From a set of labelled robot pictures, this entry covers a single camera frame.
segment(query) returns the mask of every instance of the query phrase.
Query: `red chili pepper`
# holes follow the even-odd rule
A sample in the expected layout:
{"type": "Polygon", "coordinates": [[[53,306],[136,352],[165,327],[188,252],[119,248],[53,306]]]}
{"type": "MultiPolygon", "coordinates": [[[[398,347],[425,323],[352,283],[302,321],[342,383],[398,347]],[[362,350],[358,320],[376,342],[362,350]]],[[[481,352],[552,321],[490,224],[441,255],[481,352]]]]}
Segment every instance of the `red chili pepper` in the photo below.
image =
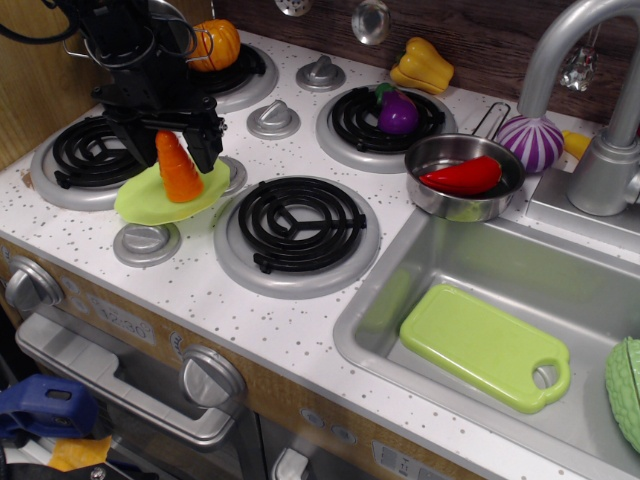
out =
{"type": "Polygon", "coordinates": [[[420,181],[442,193],[470,196],[491,190],[501,177],[502,168],[498,161],[484,155],[426,173],[420,177],[420,181]]]}

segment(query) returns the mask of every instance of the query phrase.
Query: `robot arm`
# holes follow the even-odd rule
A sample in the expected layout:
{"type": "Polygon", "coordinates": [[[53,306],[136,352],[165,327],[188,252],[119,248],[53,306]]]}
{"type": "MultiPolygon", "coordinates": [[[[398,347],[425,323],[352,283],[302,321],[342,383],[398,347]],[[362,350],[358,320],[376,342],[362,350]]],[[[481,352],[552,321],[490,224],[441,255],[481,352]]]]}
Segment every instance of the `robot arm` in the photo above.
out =
{"type": "Polygon", "coordinates": [[[184,135],[198,169],[213,170],[226,125],[216,114],[215,99],[189,82],[185,57],[196,37],[177,10],[154,11],[166,5],[154,0],[43,2],[67,16],[66,32],[27,39],[0,25],[0,34],[17,41],[51,43],[80,31],[91,58],[113,79],[91,95],[104,106],[103,116],[132,155],[143,165],[153,165],[156,131],[175,130],[184,135]]]}

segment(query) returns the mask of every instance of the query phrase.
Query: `wooden backsplash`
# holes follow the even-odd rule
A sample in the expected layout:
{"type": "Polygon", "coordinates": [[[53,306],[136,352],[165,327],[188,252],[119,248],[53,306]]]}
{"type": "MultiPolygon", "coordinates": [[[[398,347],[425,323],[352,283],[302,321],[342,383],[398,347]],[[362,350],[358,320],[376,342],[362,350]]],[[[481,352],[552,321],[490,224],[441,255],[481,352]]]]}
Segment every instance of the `wooden backsplash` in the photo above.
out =
{"type": "MultiPolygon", "coordinates": [[[[316,0],[301,17],[280,12],[274,0],[216,0],[216,16],[250,32],[325,53],[390,68],[414,36],[426,38],[456,67],[456,87],[517,100],[535,46],[570,0],[385,0],[392,28],[378,46],[360,44],[351,14],[360,0],[316,0]]],[[[549,109],[608,122],[636,43],[627,18],[602,25],[598,71],[584,93],[558,86],[549,109]]]]}
{"type": "MultiPolygon", "coordinates": [[[[192,23],[211,17],[209,0],[172,1],[192,23]]],[[[431,41],[455,67],[452,85],[517,100],[529,58],[569,0],[387,0],[392,29],[379,46],[357,42],[351,13],[359,0],[315,0],[309,13],[288,17],[274,0],[215,0],[216,16],[241,30],[390,68],[413,36],[431,41]]],[[[0,19],[15,30],[45,35],[64,19],[39,0],[0,2],[0,19]]],[[[606,123],[613,111],[637,38],[629,19],[603,24],[596,44],[596,79],[585,93],[558,86],[549,106],[606,123]]],[[[89,92],[107,81],[91,62],[71,58],[61,45],[27,46],[0,37],[0,169],[92,106],[89,92]]]]}

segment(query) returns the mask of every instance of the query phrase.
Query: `faucet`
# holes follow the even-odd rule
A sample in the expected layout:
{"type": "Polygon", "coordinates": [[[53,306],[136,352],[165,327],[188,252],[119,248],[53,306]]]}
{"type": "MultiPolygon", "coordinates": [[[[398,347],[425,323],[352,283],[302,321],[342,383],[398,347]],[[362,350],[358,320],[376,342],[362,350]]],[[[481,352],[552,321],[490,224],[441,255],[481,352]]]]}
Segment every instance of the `faucet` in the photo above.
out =
{"type": "MultiPolygon", "coordinates": [[[[569,6],[540,39],[527,69],[518,102],[525,117],[547,111],[556,75],[564,58],[591,28],[620,16],[631,17],[640,30],[640,0],[580,0],[569,6]]],[[[623,212],[640,197],[640,40],[609,126],[591,141],[570,176],[569,202],[595,216],[623,212]]]]}

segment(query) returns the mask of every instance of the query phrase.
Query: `speckled countertop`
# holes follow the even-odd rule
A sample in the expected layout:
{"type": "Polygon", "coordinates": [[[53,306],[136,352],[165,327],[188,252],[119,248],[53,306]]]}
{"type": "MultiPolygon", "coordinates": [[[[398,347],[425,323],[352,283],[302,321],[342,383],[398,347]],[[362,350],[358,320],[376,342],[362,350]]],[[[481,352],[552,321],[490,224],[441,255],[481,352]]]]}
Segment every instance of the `speckled countertop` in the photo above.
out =
{"type": "MultiPolygon", "coordinates": [[[[279,83],[259,105],[224,115],[228,130],[224,155],[248,170],[248,185],[279,176],[317,176],[357,191],[380,223],[381,254],[413,211],[404,174],[353,170],[330,159],[314,135],[318,111],[333,95],[353,87],[387,81],[387,72],[333,58],[347,82],[332,93],[310,93],[295,82],[297,70],[319,53],[243,33],[275,61],[279,83]],[[247,132],[246,119],[258,106],[284,100],[302,126],[281,141],[260,140],[247,132]]],[[[453,112],[459,129],[470,132],[496,100],[450,88],[438,97],[453,112]]],[[[599,128],[550,114],[561,129],[587,135],[599,128]]],[[[499,435],[416,397],[347,362],[334,347],[333,325],[362,279],[337,293],[310,300],[278,300],[249,292],[227,277],[216,261],[213,228],[224,201],[178,223],[183,243],[166,263],[144,269],[122,265],[112,242],[125,222],[115,211],[76,212],[52,206],[23,182],[31,155],[0,172],[0,237],[59,264],[200,335],[265,365],[392,431],[482,475],[517,480],[580,478],[499,435]]],[[[565,154],[560,168],[571,169],[565,154]]],[[[531,177],[503,215],[554,232],[523,216],[538,179],[531,177]]],[[[593,241],[577,238],[591,244],[593,241]]],[[[596,248],[606,249],[604,245],[596,248]]],[[[640,256],[611,251],[640,263],[640,256]]]]}

